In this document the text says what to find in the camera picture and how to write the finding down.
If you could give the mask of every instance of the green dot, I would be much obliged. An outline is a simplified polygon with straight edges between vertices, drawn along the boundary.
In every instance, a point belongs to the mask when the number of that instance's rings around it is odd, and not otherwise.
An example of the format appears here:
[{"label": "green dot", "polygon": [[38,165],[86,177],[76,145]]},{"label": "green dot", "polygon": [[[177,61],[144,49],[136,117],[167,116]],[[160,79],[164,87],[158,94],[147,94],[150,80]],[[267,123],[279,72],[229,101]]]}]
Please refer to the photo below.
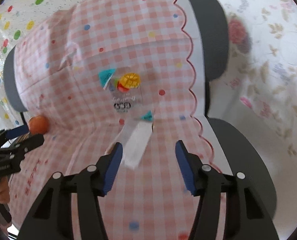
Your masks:
[{"label": "green dot", "polygon": [[39,4],[41,4],[43,1],[44,1],[44,0],[36,0],[35,4],[36,4],[36,5],[39,5]]},{"label": "green dot", "polygon": [[18,40],[18,38],[21,36],[21,31],[20,30],[18,30],[17,32],[15,32],[15,34],[14,34],[14,39],[15,40]]}]

